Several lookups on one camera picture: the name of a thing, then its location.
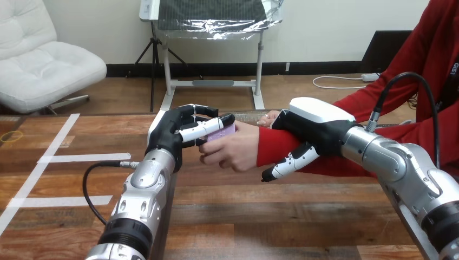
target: robot finger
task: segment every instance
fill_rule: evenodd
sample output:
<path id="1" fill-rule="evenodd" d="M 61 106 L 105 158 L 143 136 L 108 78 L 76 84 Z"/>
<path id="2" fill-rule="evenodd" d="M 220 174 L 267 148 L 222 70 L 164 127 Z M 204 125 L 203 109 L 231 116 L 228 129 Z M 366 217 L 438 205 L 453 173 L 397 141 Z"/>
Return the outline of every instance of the robot finger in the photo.
<path id="1" fill-rule="evenodd" d="M 279 116 L 272 123 L 271 128 L 272 129 L 277 129 L 277 130 L 284 129 L 284 120 L 285 120 L 285 116 L 287 115 L 288 112 L 289 112 L 288 109 L 281 110 Z"/>
<path id="2" fill-rule="evenodd" d="M 212 118 L 216 118 L 218 116 L 218 109 L 202 105 L 189 104 L 178 107 L 177 109 L 179 109 L 182 112 L 183 118 L 191 116 L 193 114 L 206 115 Z"/>
<path id="3" fill-rule="evenodd" d="M 183 142 L 189 142 L 201 137 L 205 137 L 208 134 L 214 133 L 226 126 L 234 123 L 233 114 L 225 114 L 217 118 L 212 118 L 204 122 L 194 122 L 184 125 L 178 131 L 178 134 L 182 136 Z"/>
<path id="4" fill-rule="evenodd" d="M 207 142 L 207 138 L 198 138 L 196 140 L 191 140 L 188 142 L 182 143 L 182 148 L 189 148 L 193 146 L 201 146 Z"/>
<path id="5" fill-rule="evenodd" d="M 194 123 L 194 122 L 205 122 L 209 121 L 211 118 L 205 118 L 203 116 L 192 115 L 186 119 L 182 119 L 182 126 Z"/>
<path id="6" fill-rule="evenodd" d="M 314 147 L 305 142 L 288 154 L 281 162 L 262 173 L 262 182 L 280 179 L 310 164 L 319 157 Z"/>

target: tripod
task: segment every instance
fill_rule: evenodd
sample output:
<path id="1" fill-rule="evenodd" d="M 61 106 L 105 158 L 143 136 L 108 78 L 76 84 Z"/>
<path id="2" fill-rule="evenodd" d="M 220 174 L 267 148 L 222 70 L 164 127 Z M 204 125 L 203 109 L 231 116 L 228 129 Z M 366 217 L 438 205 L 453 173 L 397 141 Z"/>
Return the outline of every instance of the tripod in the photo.
<path id="1" fill-rule="evenodd" d="M 139 56 L 139 58 L 137 59 L 137 61 L 134 63 L 134 69 L 137 68 L 137 66 L 139 65 L 139 62 L 140 60 L 142 59 L 142 57 L 145 55 L 145 53 L 147 52 L 147 50 L 150 48 L 151 45 L 153 45 L 153 60 L 152 60 L 152 92 L 151 92 L 151 100 L 150 100 L 150 112 L 153 112 L 153 97 L 154 97 L 154 86 L 155 86 L 155 73 L 156 73 L 156 66 L 159 66 L 160 65 L 160 62 L 159 62 L 159 57 L 158 57 L 158 44 L 162 45 L 162 42 L 160 39 L 158 39 L 156 37 L 156 33 L 155 33 L 155 27 L 153 26 L 153 22 L 150 22 L 151 25 L 152 25 L 152 35 L 153 37 L 150 38 L 150 42 L 148 43 L 148 45 L 145 47 L 145 49 L 143 50 L 142 54 Z M 174 56 L 177 58 L 177 60 L 179 60 L 186 68 L 190 69 L 190 67 L 188 66 L 188 64 L 182 60 L 182 58 L 180 58 L 175 52 L 173 52 L 171 49 L 167 48 L 167 50 Z M 197 75 L 199 75 L 199 78 L 201 80 L 203 80 L 204 78 L 197 72 L 195 72 Z M 128 75 L 127 77 L 131 77 L 132 76 L 132 71 L 129 71 L 128 72 Z"/>

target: white wall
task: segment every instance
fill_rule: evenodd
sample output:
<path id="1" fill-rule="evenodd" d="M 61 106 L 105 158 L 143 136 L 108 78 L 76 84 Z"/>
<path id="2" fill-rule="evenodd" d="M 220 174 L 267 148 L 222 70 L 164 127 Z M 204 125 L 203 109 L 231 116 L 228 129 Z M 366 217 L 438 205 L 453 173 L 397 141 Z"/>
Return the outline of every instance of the white wall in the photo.
<path id="1" fill-rule="evenodd" d="M 359 61 L 375 30 L 411 30 L 429 0 L 285 0 L 284 21 L 265 34 L 265 62 Z M 134 63 L 149 41 L 140 0 L 44 0 L 58 40 L 106 63 Z M 188 63 L 256 62 L 257 39 L 175 39 Z M 151 50 L 142 62 L 151 62 Z"/>

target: wooden table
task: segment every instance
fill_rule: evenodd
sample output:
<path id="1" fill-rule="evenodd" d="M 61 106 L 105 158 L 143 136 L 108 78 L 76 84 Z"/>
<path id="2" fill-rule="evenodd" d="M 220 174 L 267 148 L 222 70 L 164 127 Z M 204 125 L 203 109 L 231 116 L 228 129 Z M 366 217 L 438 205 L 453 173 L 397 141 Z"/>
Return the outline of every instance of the wooden table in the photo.
<path id="1" fill-rule="evenodd" d="M 79 116 L 54 156 L 130 153 L 132 160 L 140 161 L 153 117 Z M 256 117 L 246 116 L 245 121 Z M 38 160 L 68 119 L 1 118 L 0 135 L 11 130 L 23 134 L 9 134 L 9 140 L 19 139 L 0 143 L 3 215 L 10 212 L 8 203 L 32 171 L 36 176 L 41 165 Z M 183 152 L 164 259 L 421 258 L 374 179 L 295 173 L 263 184 L 263 169 L 233 173 L 204 166 L 198 156 L 196 148 Z M 92 163 L 46 164 L 35 184 L 32 180 L 34 185 L 25 201 L 81 197 L 82 175 Z M 113 196 L 108 205 L 97 206 L 105 218 L 130 173 L 121 168 L 91 173 L 90 195 Z M 88 206 L 33 206 L 19 207 L 7 223 L 0 236 L 1 259 L 82 259 L 96 245 L 103 226 Z"/>

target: lanyard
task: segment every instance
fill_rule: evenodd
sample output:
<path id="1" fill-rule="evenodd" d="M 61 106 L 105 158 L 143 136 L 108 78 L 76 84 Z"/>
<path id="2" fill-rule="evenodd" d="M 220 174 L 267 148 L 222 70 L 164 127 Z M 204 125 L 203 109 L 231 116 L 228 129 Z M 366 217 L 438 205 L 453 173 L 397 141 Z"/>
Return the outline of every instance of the lanyard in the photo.
<path id="1" fill-rule="evenodd" d="M 451 72 L 443 85 L 442 92 L 440 94 L 440 100 L 438 101 L 436 108 L 440 112 L 445 108 L 451 106 L 459 98 L 459 57 L 453 64 Z"/>

